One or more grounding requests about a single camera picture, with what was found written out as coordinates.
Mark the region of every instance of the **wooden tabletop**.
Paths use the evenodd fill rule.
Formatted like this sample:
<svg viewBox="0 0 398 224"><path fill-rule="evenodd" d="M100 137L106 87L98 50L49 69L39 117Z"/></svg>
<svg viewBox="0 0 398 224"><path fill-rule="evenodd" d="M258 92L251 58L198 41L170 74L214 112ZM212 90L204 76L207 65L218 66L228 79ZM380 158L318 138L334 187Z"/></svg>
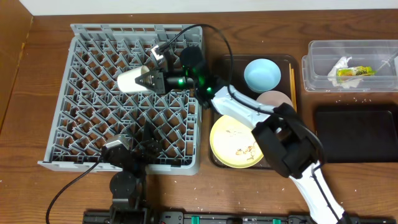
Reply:
<svg viewBox="0 0 398 224"><path fill-rule="evenodd" d="M35 17L0 133L0 223L43 223L55 194L79 175L37 165L44 158L73 37L71 23L207 23L223 30L234 54L290 54L299 63L311 40L398 39L398 10ZM227 53L210 30L205 30L205 42L208 60ZM348 103L353 96L398 103L390 93L339 96L302 91L299 112L313 129L317 103L338 97ZM308 213L291 180L273 171L226 170L211 164L209 132L210 111L204 111L198 174L148 176L150 203L165 210L203 213ZM349 213L398 218L398 164L327 164L323 173ZM81 223L86 209L108 209L113 175L88 174L71 186L55 203L51 223Z"/></svg>

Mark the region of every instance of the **wire grid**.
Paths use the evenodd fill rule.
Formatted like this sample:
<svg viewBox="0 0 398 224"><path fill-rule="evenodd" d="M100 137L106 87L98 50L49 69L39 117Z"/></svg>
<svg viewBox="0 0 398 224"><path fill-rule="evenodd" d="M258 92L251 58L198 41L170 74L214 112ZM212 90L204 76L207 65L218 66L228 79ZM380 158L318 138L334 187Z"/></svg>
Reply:
<svg viewBox="0 0 398 224"><path fill-rule="evenodd" d="M152 124L163 151L153 164L189 165L192 162L196 99L189 90L165 96L151 92L121 93L116 79L129 69L159 65L150 54L150 42L81 40L75 42L62 106L52 145L51 161L96 162L106 140L125 135L132 150L140 147L145 121ZM197 45L185 39L174 45L174 66L179 53Z"/></svg>

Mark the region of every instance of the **white wall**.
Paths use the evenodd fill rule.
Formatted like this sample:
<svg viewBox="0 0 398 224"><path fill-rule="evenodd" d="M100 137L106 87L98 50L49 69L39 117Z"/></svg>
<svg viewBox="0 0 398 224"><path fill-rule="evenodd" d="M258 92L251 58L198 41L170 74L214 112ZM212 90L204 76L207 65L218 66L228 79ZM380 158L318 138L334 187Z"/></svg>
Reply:
<svg viewBox="0 0 398 224"><path fill-rule="evenodd" d="M398 9L398 0L20 0L20 2L34 16L318 9Z"/></svg>

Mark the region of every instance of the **blue bowl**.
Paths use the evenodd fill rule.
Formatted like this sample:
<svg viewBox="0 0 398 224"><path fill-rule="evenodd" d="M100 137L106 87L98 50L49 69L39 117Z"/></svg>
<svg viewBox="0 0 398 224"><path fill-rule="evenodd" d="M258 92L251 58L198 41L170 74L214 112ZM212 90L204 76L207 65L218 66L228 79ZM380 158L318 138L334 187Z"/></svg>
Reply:
<svg viewBox="0 0 398 224"><path fill-rule="evenodd" d="M251 91L264 93L275 88L280 82L280 69L273 61L257 59L244 69L244 80Z"/></svg>

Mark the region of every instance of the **plastic bin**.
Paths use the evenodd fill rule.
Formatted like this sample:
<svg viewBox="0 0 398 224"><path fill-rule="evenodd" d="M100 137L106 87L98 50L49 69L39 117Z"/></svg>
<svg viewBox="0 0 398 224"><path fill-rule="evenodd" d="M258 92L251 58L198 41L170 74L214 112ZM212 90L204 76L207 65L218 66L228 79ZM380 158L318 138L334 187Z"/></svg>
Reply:
<svg viewBox="0 0 398 224"><path fill-rule="evenodd" d="M119 74L147 65L162 66L150 48L175 37L189 25L72 24L72 39L44 160L54 171L82 172L101 155L115 134L124 134L131 150L139 148L143 126L150 122L163 145L147 166L149 174L193 175L199 170L201 107L190 90L159 96L153 92L119 91ZM172 45L174 67L188 46L204 51L201 27L186 31ZM121 171L101 162L93 170Z"/></svg>
<svg viewBox="0 0 398 224"><path fill-rule="evenodd" d="M357 87L333 86L327 75L341 57L349 67L370 66L375 76L361 77ZM398 91L398 40L315 40L302 59L307 91Z"/></svg>

